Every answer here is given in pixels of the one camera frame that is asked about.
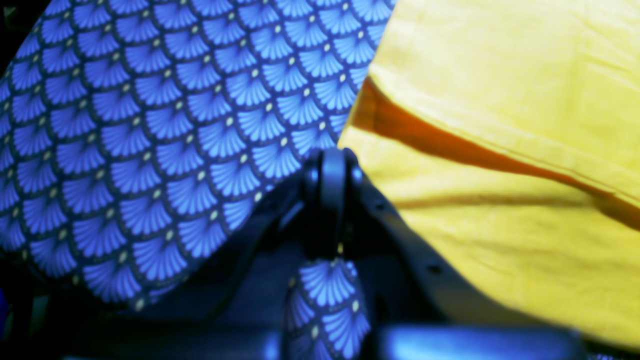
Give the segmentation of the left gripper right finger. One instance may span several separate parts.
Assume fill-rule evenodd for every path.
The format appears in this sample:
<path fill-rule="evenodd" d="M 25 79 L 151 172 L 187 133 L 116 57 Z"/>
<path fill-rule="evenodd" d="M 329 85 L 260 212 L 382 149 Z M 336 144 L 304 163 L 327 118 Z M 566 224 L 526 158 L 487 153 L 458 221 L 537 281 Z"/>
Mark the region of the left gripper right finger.
<path fill-rule="evenodd" d="M 347 198 L 355 232 L 345 255 L 389 255 L 399 262 L 410 286 L 444 321 L 464 325 L 537 327 L 541 322 L 494 301 L 461 275 L 433 246 L 406 224 L 364 173 L 355 155 L 346 155 Z"/>

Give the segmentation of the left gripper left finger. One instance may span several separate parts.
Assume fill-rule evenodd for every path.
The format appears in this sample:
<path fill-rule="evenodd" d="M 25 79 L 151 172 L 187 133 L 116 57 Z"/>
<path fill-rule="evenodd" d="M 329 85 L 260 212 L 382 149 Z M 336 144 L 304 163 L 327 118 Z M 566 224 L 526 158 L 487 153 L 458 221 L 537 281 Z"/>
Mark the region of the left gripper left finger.
<path fill-rule="evenodd" d="M 308 160 L 185 283 L 119 323 L 135 331 L 270 327 L 294 266 L 320 256 L 321 162 Z"/>

